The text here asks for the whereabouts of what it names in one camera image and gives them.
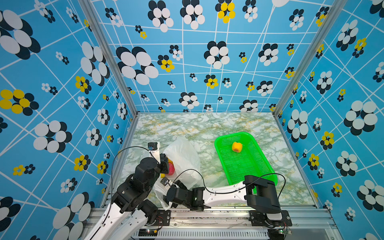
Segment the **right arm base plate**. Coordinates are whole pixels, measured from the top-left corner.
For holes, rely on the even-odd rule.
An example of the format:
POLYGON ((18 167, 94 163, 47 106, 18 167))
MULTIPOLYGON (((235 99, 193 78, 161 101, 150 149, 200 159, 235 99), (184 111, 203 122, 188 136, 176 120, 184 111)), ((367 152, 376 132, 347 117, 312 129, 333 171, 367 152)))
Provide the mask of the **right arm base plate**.
POLYGON ((249 211, 249 221, 254 227, 291 227, 292 220, 288 211, 282 210, 278 214, 264 214, 256 210, 249 211))

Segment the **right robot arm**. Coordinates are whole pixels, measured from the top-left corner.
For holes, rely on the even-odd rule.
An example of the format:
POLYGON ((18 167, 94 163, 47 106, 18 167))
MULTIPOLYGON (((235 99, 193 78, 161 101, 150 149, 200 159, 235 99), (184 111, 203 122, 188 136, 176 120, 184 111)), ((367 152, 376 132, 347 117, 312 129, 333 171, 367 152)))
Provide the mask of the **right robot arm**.
POLYGON ((163 199, 172 206, 182 205, 198 212, 223 204, 247 204, 261 213, 268 223, 283 220, 276 185, 264 177, 247 175, 242 182, 234 185, 219 188, 198 187, 190 190, 181 181, 176 181, 163 199))

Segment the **yellow toy apple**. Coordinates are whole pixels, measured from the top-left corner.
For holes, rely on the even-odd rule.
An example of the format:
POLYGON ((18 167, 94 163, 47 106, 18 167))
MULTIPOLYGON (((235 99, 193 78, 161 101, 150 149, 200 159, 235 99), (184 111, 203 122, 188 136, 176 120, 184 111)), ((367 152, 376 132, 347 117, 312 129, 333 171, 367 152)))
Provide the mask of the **yellow toy apple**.
POLYGON ((240 153, 243 149, 243 144, 239 142, 233 142, 232 144, 232 151, 236 153, 240 153))

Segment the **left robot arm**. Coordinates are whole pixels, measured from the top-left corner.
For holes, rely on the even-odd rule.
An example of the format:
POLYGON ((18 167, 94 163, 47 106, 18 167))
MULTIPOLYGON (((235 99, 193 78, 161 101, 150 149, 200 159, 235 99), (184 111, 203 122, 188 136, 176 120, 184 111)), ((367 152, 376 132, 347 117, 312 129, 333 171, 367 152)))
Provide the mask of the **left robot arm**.
POLYGON ((169 172, 165 154, 146 157, 122 183, 86 240, 130 240, 145 225, 155 223, 158 207, 147 199, 161 174, 169 172))

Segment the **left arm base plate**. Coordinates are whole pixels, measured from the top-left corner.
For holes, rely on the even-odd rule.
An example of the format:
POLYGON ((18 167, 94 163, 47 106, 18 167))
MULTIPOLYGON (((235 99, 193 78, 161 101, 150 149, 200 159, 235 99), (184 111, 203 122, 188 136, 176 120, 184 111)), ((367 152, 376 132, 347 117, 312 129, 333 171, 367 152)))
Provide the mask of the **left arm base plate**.
POLYGON ((169 226, 171 221, 171 210, 157 210, 156 216, 151 216, 146 226, 160 228, 169 226))

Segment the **white plastic bag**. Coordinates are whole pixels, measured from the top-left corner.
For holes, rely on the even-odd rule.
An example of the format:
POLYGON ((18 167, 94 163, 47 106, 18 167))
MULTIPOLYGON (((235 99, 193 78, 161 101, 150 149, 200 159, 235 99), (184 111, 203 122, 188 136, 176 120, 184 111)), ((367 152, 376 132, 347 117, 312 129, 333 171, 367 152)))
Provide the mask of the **white plastic bag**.
POLYGON ((163 200, 163 197, 167 195, 173 181, 181 181, 188 189, 202 183, 202 178, 199 175, 201 160, 193 145, 183 136, 177 137, 175 141, 165 148, 163 153, 172 161, 175 172, 173 175, 165 175, 170 180, 166 185, 161 183, 163 178, 158 178, 153 190, 162 208, 169 210, 170 205, 163 200))

